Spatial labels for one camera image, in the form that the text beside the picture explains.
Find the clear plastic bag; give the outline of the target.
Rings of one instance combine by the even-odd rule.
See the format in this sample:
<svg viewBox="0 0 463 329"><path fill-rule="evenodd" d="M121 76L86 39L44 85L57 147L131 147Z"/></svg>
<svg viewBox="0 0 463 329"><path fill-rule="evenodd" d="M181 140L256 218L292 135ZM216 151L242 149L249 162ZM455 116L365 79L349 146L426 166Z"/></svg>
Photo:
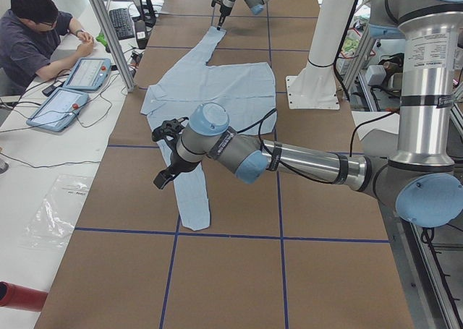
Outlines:
<svg viewBox="0 0 463 329"><path fill-rule="evenodd" d="M28 249L66 249L94 178L61 174L19 240Z"/></svg>

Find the far blue teach pendant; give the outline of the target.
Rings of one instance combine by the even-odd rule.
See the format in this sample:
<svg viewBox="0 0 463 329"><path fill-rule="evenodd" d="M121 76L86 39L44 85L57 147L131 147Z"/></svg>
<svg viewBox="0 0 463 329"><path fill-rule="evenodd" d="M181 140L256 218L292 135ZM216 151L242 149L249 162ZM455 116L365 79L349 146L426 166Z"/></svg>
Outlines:
<svg viewBox="0 0 463 329"><path fill-rule="evenodd" d="M106 81L111 68L108 58L80 58L73 66L63 87L95 92Z"/></svg>

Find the blue teach pendant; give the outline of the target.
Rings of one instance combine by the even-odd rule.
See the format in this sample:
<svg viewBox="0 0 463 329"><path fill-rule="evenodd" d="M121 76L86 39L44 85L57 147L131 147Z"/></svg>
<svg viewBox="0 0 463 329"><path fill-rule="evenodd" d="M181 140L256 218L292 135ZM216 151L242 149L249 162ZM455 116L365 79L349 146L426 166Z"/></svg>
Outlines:
<svg viewBox="0 0 463 329"><path fill-rule="evenodd" d="M108 58L80 58L73 66L63 87L95 92L106 81L111 68Z"/></svg>
<svg viewBox="0 0 463 329"><path fill-rule="evenodd" d="M30 127L51 132L67 128L88 103L89 94L68 88L57 88L26 120Z"/></svg>

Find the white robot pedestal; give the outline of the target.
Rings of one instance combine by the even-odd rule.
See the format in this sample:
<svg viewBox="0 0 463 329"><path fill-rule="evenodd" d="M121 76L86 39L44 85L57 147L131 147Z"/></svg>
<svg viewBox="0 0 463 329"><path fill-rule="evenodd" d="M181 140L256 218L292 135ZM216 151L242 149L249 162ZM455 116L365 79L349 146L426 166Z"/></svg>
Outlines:
<svg viewBox="0 0 463 329"><path fill-rule="evenodd" d="M286 78L290 109L340 109L334 69L357 0L323 0L305 68Z"/></svg>

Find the seated person dark shirt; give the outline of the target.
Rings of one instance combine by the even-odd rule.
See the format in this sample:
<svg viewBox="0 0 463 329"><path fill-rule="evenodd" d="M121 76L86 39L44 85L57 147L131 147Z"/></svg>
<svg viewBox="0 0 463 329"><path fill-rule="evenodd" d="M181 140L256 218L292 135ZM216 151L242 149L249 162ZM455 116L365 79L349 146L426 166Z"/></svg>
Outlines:
<svg viewBox="0 0 463 329"><path fill-rule="evenodd" d="M1 68L18 95L39 77L44 81L71 69L89 56L94 37L70 13L59 11L52 0L10 0L1 18ZM81 44L63 59L51 60L61 37L71 33Z"/></svg>

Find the near blue teach pendant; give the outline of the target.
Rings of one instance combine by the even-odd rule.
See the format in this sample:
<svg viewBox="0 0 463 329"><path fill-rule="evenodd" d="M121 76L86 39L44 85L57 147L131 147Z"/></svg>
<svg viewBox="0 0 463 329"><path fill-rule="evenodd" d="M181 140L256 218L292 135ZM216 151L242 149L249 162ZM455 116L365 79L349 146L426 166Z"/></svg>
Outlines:
<svg viewBox="0 0 463 329"><path fill-rule="evenodd" d="M26 120L30 127L51 132L67 128L88 103L89 94L68 88L57 88Z"/></svg>

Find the red cylinder roll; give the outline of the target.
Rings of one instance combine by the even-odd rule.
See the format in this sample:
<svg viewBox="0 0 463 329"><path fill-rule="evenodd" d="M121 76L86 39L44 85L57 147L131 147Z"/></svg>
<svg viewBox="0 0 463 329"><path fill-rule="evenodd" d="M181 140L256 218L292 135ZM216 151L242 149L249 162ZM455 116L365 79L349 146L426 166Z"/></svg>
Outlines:
<svg viewBox="0 0 463 329"><path fill-rule="evenodd" d="M48 293L13 283L1 282L1 307L40 312Z"/></svg>

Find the black keyboard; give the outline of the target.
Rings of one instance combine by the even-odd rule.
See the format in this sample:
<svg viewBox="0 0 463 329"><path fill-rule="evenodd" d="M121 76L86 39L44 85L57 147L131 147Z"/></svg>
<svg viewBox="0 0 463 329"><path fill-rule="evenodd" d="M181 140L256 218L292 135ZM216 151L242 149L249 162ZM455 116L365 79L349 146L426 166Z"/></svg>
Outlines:
<svg viewBox="0 0 463 329"><path fill-rule="evenodd" d="M135 31L128 8L111 9L109 18L119 40L134 38Z"/></svg>

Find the light blue button shirt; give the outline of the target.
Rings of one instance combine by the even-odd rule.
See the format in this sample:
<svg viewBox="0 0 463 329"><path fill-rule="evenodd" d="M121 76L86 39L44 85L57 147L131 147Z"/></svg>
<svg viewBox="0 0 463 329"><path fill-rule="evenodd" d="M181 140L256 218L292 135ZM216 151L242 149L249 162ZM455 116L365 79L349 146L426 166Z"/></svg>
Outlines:
<svg viewBox="0 0 463 329"><path fill-rule="evenodd" d="M197 110L205 121L213 112L202 106L217 103L229 116L228 126L237 131L250 135L272 132L276 116L258 124L276 106L275 77L268 63L207 65L225 34L225 30L210 27L192 50L148 88L140 112L151 129L178 117L196 121Z"/></svg>

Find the aluminium frame post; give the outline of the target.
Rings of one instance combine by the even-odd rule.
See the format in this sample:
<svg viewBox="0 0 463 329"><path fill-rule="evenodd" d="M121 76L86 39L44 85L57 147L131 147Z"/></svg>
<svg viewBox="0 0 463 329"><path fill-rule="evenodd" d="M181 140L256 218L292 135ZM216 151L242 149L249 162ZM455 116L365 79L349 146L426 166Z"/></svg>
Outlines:
<svg viewBox="0 0 463 329"><path fill-rule="evenodd" d="M106 6L103 0L89 0L89 2L93 8L96 19L98 20L98 24L103 31L111 55L115 61L115 64L117 65L119 74L122 77L127 92L131 93L135 89L135 82L131 73L129 72L128 63L126 62L122 47L116 35L116 31L111 23L109 12L106 10Z"/></svg>

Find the green object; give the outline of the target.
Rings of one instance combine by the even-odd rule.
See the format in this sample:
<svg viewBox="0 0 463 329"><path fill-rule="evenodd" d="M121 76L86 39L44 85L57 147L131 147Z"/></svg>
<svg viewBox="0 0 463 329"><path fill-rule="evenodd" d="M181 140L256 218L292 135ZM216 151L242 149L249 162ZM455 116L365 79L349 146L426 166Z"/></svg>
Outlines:
<svg viewBox="0 0 463 329"><path fill-rule="evenodd" d="M106 38L105 38L105 36L104 36L103 33L99 33L99 34L95 37L95 39L96 39L97 42L99 42L99 43L105 48L105 51L106 51L107 53L110 53L110 52L111 52L111 50L110 50L110 48L109 48L109 45L108 45L108 43L107 43L107 40L106 40Z"/></svg>

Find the brown paper table cover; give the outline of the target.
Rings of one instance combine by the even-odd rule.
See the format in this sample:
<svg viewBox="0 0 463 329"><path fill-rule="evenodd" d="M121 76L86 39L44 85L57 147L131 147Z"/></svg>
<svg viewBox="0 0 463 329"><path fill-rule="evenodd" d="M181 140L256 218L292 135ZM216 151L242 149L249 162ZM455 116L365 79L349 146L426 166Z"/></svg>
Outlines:
<svg viewBox="0 0 463 329"><path fill-rule="evenodd" d="M37 327L412 328L373 198L205 160L211 223L191 231L153 185L145 89L216 20L211 0L165 0Z"/></svg>

